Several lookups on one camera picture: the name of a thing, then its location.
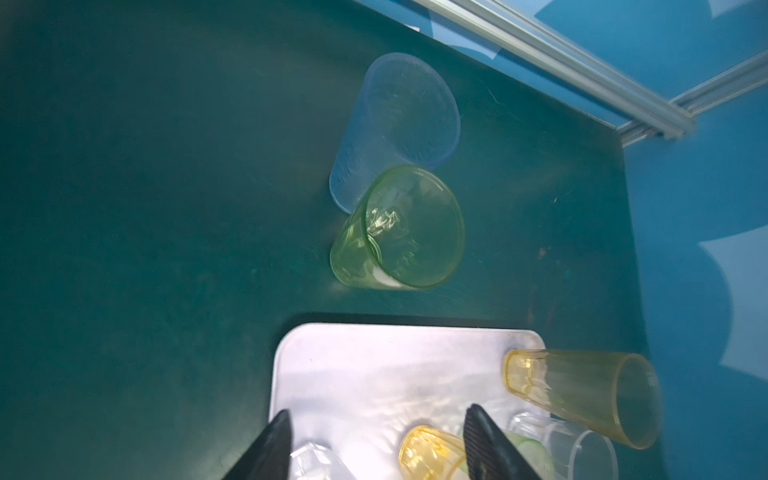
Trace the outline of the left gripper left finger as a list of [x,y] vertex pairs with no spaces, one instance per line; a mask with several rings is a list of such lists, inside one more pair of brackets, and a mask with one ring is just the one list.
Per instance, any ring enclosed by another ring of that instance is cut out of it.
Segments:
[[280,410],[223,480],[286,480],[293,443],[292,417]]

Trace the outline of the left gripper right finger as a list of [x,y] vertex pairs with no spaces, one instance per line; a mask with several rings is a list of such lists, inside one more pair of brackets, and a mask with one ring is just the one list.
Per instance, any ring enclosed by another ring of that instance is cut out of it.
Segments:
[[539,480],[540,476],[488,413],[472,404],[465,414],[463,441],[471,480]]

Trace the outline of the clear faceted glass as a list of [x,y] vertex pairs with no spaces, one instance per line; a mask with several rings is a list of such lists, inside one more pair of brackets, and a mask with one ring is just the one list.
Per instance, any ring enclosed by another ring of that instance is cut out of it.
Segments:
[[540,442],[550,453],[554,479],[618,479],[613,443],[574,423],[524,412],[515,415],[509,431]]
[[291,453],[289,479],[355,480],[356,477],[331,449],[308,442]]

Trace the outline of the small green glass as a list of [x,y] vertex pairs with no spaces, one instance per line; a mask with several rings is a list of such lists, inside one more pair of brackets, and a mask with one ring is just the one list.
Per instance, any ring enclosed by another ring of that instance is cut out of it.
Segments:
[[552,457],[540,442],[509,431],[505,431],[504,434],[541,479],[555,478]]

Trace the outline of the orange short glass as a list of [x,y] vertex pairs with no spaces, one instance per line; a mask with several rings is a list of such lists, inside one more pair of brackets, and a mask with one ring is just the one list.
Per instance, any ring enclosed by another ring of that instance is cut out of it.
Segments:
[[406,433],[398,452],[398,468],[404,479],[453,479],[466,472],[464,441],[427,425]]

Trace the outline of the tall orange glass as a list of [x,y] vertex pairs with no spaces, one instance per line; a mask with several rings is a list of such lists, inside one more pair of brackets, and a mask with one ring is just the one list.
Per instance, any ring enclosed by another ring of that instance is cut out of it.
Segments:
[[660,383],[642,355],[511,350],[502,379],[513,395],[633,449],[650,448],[660,435]]

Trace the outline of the tall green glass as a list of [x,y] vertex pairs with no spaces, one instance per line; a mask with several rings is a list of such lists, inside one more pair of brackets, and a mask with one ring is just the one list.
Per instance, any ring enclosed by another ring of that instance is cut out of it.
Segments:
[[399,166],[380,175],[348,217],[330,267],[350,287],[425,290],[456,271],[465,238],[452,191],[427,170]]

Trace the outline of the tall clear bluish glass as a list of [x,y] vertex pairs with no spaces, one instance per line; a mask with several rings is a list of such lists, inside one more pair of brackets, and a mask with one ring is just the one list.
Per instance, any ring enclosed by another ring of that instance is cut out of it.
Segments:
[[401,165],[433,170],[458,147],[456,100],[423,60],[388,53],[368,68],[329,176],[337,206],[352,213],[372,182]]

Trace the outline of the pink rectangular tray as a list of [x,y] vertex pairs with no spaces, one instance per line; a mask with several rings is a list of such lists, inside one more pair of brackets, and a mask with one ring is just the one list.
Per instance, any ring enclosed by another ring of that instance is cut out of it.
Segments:
[[507,390],[502,361],[544,346],[532,330],[307,323],[278,345],[269,414],[289,410],[294,446],[330,448],[356,478],[398,479],[417,425],[459,435],[472,404],[502,428],[542,414]]

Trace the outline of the aluminium frame back bar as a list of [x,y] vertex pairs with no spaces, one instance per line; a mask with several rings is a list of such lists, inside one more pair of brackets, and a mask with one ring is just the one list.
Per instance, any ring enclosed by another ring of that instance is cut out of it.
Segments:
[[688,111],[500,1],[420,0],[418,4],[667,138],[678,139],[696,130]]

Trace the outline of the aluminium frame right post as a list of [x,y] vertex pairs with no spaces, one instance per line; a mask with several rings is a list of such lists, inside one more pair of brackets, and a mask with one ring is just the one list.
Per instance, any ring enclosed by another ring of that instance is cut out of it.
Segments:
[[[741,95],[767,84],[767,51],[735,65],[692,89],[673,98],[671,102],[686,110],[693,118],[725,104]],[[624,148],[647,138],[664,135],[650,126],[630,121],[618,128]]]

